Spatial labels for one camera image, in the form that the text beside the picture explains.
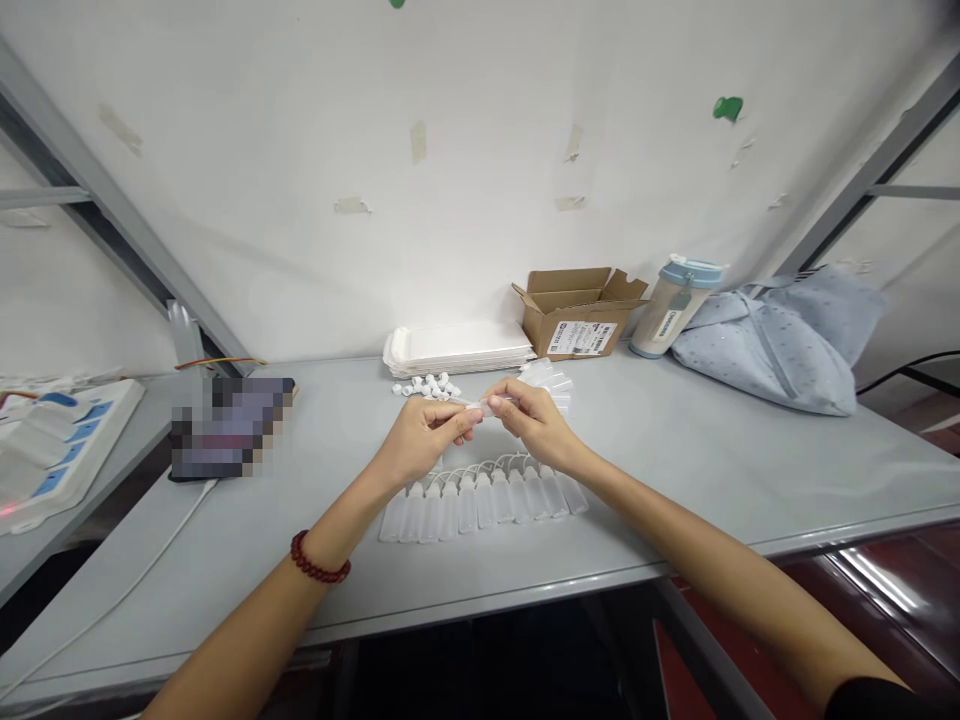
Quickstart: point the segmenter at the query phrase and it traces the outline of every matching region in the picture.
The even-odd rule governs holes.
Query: power strip
[[[73,422],[75,429],[66,439],[51,443],[46,438],[45,449],[55,449],[55,455],[61,459],[45,468],[46,476],[28,499],[0,507],[0,535],[33,530],[48,517],[76,506],[90,489],[143,394],[144,388],[136,380],[121,380],[72,395],[78,402],[88,404],[89,411]],[[18,424],[26,424],[30,413],[40,405],[0,412],[3,435],[15,438]],[[0,475],[0,484],[5,480],[16,482],[17,478]]]

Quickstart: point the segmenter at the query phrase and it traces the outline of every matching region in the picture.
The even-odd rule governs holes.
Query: blue fabric bag
[[[770,288],[751,298],[753,288]],[[850,416],[851,366],[883,315],[876,290],[824,266],[711,295],[673,343],[688,368],[780,405]]]

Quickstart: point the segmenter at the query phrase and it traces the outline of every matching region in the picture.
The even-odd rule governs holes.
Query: hand
[[[520,406],[497,395],[516,398]],[[490,397],[493,414],[544,465],[569,475],[591,454],[567,425],[545,389],[530,387],[516,378],[505,378],[483,397]]]
[[[368,469],[400,488],[430,472],[450,443],[473,440],[473,426],[482,421],[483,411],[477,408],[410,398]]]

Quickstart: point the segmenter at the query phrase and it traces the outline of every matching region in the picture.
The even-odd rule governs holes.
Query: red beaded bracelet
[[[343,567],[336,572],[329,572],[317,567],[307,560],[307,556],[303,554],[303,538],[306,537],[306,534],[306,530],[301,530],[293,536],[293,540],[290,541],[290,559],[297,564],[297,567],[300,568],[304,574],[309,575],[314,580],[319,580],[328,585],[339,585],[342,583],[347,575],[350,574],[350,561],[347,560],[343,564]]]

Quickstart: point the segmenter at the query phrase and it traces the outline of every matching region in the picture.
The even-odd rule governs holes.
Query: green sticker
[[[743,110],[743,98],[720,98],[713,106],[713,116],[717,119],[725,117],[730,122],[736,122]]]

